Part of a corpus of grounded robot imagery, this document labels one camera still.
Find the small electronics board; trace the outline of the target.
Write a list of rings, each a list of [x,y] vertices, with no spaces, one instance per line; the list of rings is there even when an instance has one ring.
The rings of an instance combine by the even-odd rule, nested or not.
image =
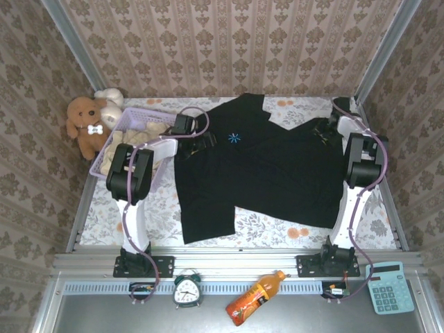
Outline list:
[[[325,299],[341,299],[350,295],[350,288],[347,282],[327,281],[322,282],[321,296]]]
[[[128,290],[136,295],[149,295],[154,288],[154,282],[132,282],[129,284]]]

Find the light blue calculator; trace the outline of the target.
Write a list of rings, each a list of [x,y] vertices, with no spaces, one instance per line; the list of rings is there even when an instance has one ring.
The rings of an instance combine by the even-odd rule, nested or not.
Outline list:
[[[370,298],[378,315],[403,314],[415,309],[402,262],[380,262],[366,266]]]

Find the white plush toy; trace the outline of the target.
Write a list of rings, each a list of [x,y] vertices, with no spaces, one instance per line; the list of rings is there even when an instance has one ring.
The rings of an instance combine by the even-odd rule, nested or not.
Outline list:
[[[122,116],[123,94],[117,88],[107,88],[95,92],[94,98],[105,101],[105,106],[101,108],[101,120],[113,130]]]

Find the beige drawstring garment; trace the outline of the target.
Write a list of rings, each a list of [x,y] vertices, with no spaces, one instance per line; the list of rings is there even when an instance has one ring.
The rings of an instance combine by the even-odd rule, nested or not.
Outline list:
[[[144,130],[128,129],[126,132],[120,130],[114,131],[112,134],[112,141],[104,151],[103,161],[100,166],[101,174],[107,176],[119,144],[137,146],[144,142],[150,142],[157,139],[159,134],[164,133],[168,128],[169,125],[167,123],[149,121],[146,123]]]

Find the floral print tablecloth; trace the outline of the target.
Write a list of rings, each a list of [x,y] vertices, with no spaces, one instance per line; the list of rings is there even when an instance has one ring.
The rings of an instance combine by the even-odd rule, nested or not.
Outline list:
[[[192,106],[190,114],[199,108],[211,110],[225,98],[128,99],[125,104],[136,108],[177,113]],[[271,121],[292,129],[314,117],[326,117],[332,111],[330,98],[267,97],[264,110]],[[386,212],[385,195],[376,187],[366,202],[361,218],[355,219],[355,241],[364,250],[396,248],[395,233]],[[183,246],[180,206],[174,182],[174,163],[168,161],[160,185],[149,194],[145,205],[146,232],[153,246]],[[324,243],[329,230],[282,221],[267,215],[238,208],[234,218],[235,234],[195,242],[195,247],[228,248],[315,248]],[[80,229],[80,246],[120,246],[123,229],[117,204],[107,191],[105,181],[97,180],[88,213]]]

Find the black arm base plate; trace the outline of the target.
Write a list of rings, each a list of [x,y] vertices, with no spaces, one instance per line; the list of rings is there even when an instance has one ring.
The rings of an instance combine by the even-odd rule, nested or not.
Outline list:
[[[153,256],[152,260],[157,266],[161,278],[171,278],[174,269],[174,257]],[[114,278],[154,278],[155,267],[145,256],[132,257],[118,256],[114,263]]]
[[[359,277],[357,257],[352,259],[322,259],[320,255],[299,255],[296,268],[300,278],[340,278],[344,275]]]

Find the orange juice bottle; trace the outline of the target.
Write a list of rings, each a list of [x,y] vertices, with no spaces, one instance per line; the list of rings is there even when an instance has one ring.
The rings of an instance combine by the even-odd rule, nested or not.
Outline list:
[[[231,302],[226,312],[236,326],[242,325],[257,309],[268,302],[280,290],[280,284],[287,278],[283,271],[262,276],[243,295]]]

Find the grey metal shelf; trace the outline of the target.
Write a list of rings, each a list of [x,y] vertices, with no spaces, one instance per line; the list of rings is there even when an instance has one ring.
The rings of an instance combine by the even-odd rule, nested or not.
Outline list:
[[[428,283],[412,280],[413,312],[379,315],[364,287],[341,302],[315,295],[278,295],[236,326],[225,311],[235,297],[205,296],[177,309],[171,296],[132,304],[123,295],[66,295],[49,285],[32,333],[444,333],[444,317]]]

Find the black t-shirt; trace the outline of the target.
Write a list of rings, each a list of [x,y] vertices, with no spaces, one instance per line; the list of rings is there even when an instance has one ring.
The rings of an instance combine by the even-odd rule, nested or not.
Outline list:
[[[234,234],[237,208],[317,228],[333,228],[343,196],[342,142],[271,121],[264,97],[243,94],[197,118],[217,144],[174,160],[186,244]]]

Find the aluminium frame post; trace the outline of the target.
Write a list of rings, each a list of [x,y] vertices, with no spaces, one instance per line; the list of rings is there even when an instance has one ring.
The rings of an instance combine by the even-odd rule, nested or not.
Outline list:
[[[366,73],[357,88],[355,93],[356,102],[363,103],[370,94],[371,89],[380,77],[382,70],[388,63],[389,58],[392,56],[421,2],[422,0],[402,0],[386,34],[379,44],[375,56],[371,60]]]
[[[92,57],[87,52],[86,46],[79,37],[67,12],[59,0],[41,0],[48,11],[60,34],[71,49],[80,68],[87,77],[94,91],[105,89],[108,85],[94,64]]]

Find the aluminium front rail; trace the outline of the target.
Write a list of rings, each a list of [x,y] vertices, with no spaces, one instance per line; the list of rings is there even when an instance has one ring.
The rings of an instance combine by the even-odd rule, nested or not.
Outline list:
[[[192,268],[206,280],[248,281],[276,270],[297,278],[296,257],[315,255],[318,249],[291,248],[190,248],[157,247],[155,256],[173,256],[174,273]],[[55,256],[52,274],[71,279],[110,280],[115,258],[119,255],[116,246],[90,246]]]

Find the aluminium side rail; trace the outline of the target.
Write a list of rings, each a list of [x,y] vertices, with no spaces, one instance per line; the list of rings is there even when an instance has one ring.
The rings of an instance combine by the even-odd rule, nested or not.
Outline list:
[[[87,176],[85,186],[83,187],[83,193],[78,205],[76,217],[74,219],[74,223],[72,225],[69,240],[65,250],[66,253],[72,253],[75,250],[75,246],[78,243],[78,238],[83,232],[85,221],[89,212],[89,207],[94,195],[96,182],[96,177],[91,176],[90,174]]]
[[[355,241],[363,250],[410,251],[386,177],[364,204],[355,231]]]

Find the purple plastic laundry basket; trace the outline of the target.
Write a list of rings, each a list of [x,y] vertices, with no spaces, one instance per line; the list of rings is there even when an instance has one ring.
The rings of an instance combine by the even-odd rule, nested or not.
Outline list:
[[[118,121],[117,125],[114,127],[112,133],[108,137],[107,142],[105,143],[104,147],[101,149],[99,155],[97,156],[97,158],[95,159],[89,170],[89,173],[92,176],[98,178],[96,183],[96,190],[105,191],[106,188],[105,181],[107,176],[101,174],[100,166],[103,161],[105,148],[111,143],[112,134],[114,131],[120,130],[126,132],[128,129],[144,130],[146,123],[149,121],[158,122],[158,123],[167,123],[169,126],[172,126],[175,120],[176,120],[175,114],[169,114],[160,111],[146,110],[133,107],[126,108],[120,120]]]

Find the brown plush dog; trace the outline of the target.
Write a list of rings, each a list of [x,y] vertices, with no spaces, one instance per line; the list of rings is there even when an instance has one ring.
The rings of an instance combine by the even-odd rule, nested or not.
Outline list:
[[[91,161],[104,147],[111,130],[101,119],[105,99],[81,96],[67,107],[66,129],[72,139],[77,139],[83,157]]]

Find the green twin-bell alarm clock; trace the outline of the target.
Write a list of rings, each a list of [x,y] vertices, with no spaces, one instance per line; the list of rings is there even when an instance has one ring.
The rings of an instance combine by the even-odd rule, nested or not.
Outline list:
[[[176,309],[200,307],[203,292],[201,278],[196,269],[186,268],[174,280],[173,302]]]

